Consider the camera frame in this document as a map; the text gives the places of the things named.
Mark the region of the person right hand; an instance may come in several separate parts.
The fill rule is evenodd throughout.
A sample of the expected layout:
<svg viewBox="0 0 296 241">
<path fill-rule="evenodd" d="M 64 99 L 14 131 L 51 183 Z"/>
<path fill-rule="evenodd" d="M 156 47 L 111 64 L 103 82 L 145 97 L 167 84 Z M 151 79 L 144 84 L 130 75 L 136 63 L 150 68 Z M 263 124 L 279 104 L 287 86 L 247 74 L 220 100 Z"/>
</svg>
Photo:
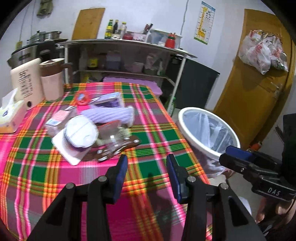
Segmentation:
<svg viewBox="0 0 296 241">
<path fill-rule="evenodd" d="M 282 225 L 288 224 L 295 215 L 295 199 L 287 202 L 273 198 L 263 197 L 260 201 L 255 222 L 262 222 L 267 213 L 272 213 L 272 216 L 279 216 L 280 221 L 274 228 L 279 228 Z"/>
</svg>

